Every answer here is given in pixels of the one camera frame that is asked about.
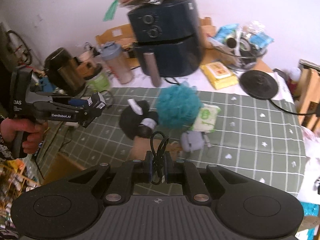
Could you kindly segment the grey lid shaker bottle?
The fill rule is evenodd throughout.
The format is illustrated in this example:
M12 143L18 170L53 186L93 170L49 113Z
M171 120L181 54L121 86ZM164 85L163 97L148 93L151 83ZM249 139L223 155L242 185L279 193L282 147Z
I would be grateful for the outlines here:
M133 74L121 45L116 42L106 42L101 47L100 55L120 84L124 85L132 81Z

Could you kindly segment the bicycle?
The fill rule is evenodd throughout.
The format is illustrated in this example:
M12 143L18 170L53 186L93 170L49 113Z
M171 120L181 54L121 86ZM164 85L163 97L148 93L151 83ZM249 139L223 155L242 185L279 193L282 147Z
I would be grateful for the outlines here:
M18 64L30 66L32 64L33 57L31 49L29 49L25 41L13 30L7 31L6 35L8 38L9 51L15 54Z

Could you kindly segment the glass bowl with items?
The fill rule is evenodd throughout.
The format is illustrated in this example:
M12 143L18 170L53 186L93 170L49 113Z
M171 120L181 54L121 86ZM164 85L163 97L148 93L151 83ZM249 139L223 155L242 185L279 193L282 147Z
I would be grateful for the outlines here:
M226 67L245 72L267 53L274 39L259 24L249 22L224 25L216 34L207 37L207 41Z

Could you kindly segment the yellow wet wipes pack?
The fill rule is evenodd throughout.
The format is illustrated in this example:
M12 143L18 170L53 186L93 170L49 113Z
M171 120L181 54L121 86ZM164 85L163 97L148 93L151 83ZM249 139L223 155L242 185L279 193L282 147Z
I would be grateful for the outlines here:
M239 83L237 76L220 61L200 65L200 70L216 90Z

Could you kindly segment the black kettle base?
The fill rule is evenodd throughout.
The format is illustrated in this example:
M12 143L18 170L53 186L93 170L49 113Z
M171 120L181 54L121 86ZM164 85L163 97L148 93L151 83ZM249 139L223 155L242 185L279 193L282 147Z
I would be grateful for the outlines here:
M278 93L278 83L266 72L250 70L240 76L239 85L249 96L258 100L270 100Z

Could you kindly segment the black cloth white band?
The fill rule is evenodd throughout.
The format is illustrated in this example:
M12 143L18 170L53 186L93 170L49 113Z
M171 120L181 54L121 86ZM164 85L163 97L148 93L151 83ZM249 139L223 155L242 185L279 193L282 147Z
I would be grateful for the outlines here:
M156 111L148 112L138 125L137 135L141 138L150 138L158 123L158 113Z

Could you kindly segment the black electric kettle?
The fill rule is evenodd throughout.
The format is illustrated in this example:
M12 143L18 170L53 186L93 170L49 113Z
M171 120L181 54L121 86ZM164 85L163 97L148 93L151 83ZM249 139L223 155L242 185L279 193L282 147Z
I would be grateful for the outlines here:
M76 70L75 59L65 48L52 52L44 62L44 71L50 83L64 90L70 96L77 96L86 81Z

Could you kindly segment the black sock pair packaged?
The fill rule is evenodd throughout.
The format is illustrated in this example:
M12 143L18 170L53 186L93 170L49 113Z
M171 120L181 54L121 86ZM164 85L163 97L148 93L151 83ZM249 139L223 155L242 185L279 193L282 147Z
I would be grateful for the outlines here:
M101 109L101 110L103 110L106 107L105 99L99 92L93 93L87 99L72 98L68 101L68 104L74 107L85 107L85 108Z

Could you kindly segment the green label white jar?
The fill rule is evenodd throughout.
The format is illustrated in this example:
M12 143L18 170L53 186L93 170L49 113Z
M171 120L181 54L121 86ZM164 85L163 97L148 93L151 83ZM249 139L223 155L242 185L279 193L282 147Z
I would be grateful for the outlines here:
M111 89L111 83L101 64L97 64L92 75L84 78L88 87L100 94L106 94Z

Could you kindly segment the green wet wipes pack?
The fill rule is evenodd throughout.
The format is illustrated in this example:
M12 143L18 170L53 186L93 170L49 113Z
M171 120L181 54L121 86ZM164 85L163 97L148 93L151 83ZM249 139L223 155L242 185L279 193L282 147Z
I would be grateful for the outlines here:
M190 130L195 132L212 133L215 131L217 115L220 107L204 104L191 126Z

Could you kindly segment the black air fryer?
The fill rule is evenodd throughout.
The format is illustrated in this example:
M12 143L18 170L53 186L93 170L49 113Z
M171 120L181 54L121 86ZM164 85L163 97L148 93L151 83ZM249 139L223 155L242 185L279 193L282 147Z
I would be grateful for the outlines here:
M195 72L204 55L203 37L195 0L164 0L143 5L127 14L136 41L136 58L148 75L145 55L152 53L161 77Z

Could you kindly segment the wooden chair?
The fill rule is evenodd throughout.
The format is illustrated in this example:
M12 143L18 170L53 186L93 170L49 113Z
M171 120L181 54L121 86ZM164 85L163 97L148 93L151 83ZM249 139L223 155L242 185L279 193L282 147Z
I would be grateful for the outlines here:
M300 59L298 66L302 71L296 95L298 101L296 105L299 114L308 113L308 115L299 115L299 124L310 129L313 132L319 130L319 64L315 64Z

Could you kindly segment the grey earbuds case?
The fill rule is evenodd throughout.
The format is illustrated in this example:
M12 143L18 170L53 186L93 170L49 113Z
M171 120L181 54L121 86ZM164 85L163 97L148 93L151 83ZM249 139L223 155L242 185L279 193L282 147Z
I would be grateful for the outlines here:
M204 147L202 133L197 131L186 131L182 133L180 142L184 152L194 152Z

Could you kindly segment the teal bath loofah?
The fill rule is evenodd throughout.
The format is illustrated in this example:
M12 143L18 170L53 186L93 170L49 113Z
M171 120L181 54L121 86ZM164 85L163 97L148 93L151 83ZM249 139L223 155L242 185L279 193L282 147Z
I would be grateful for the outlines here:
M203 103L193 87L180 84L162 88L155 107L162 126L178 129L194 123Z

